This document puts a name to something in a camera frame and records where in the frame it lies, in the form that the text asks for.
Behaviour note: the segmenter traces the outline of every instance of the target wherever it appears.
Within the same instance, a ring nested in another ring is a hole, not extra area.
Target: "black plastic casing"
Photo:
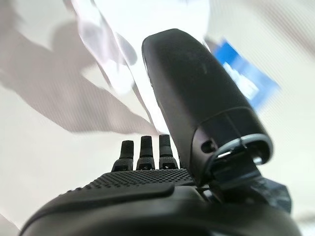
[[[197,185],[211,178],[218,156],[239,147],[261,158],[261,164],[270,159],[272,141],[256,113],[201,43],[170,29],[147,37],[142,53],[182,164]]]

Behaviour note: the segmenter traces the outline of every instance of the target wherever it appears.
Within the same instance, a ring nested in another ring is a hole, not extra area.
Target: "blue object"
[[[242,58],[227,42],[218,47],[213,55],[223,65],[255,110],[258,110],[272,94],[280,89],[275,81]]]

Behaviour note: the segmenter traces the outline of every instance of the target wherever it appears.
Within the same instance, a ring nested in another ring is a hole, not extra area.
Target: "black robotic finger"
[[[173,157],[169,135],[159,136],[159,169],[169,170],[178,169],[177,162]]]
[[[115,161],[112,172],[133,170],[133,141],[122,142],[120,157]]]
[[[137,162],[137,170],[155,170],[151,136],[141,137],[141,148]]]

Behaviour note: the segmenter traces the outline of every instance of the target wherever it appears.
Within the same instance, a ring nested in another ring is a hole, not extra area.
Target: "dotted rubber texture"
[[[179,185],[194,185],[186,169],[121,171],[103,174],[84,189],[133,187],[152,183],[174,183]]]

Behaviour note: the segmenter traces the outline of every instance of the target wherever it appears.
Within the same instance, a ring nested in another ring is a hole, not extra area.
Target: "screw hole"
[[[204,153],[211,153],[216,150],[216,147],[211,140],[208,140],[201,145],[201,150]]]

